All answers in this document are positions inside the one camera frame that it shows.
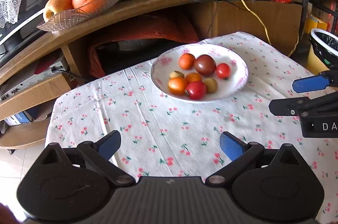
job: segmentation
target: glass fruit bowl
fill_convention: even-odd
[[[94,0],[73,10],[65,10],[55,14],[48,22],[41,22],[37,28],[44,31],[58,31],[75,26],[83,21],[101,14],[119,0]]]

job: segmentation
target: trash can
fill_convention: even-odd
[[[311,48],[306,68],[318,74],[336,65],[338,68],[338,37],[322,29],[312,29]]]

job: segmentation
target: white tablecloth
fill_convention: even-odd
[[[46,144],[74,147],[116,129],[122,136],[117,163],[134,177],[205,179],[230,162],[219,148],[222,131],[267,148],[292,143],[325,189],[317,220],[338,221],[338,140],[303,138],[297,117],[273,116],[268,109],[272,99],[302,96],[293,92],[292,82],[310,72],[250,34],[237,32],[204,42],[225,46],[245,60],[249,80],[234,96],[210,104],[174,100],[151,82],[152,61],[147,61],[58,98]],[[315,98],[331,91],[304,95]]]

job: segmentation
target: television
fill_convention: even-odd
[[[37,29],[43,21],[43,8],[48,0],[21,0],[18,22],[0,28],[0,67],[45,32]]]

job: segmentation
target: tile floor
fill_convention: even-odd
[[[16,189],[44,149],[44,144],[16,150],[10,154],[0,149],[0,203],[7,205],[19,221],[26,219],[16,199]]]

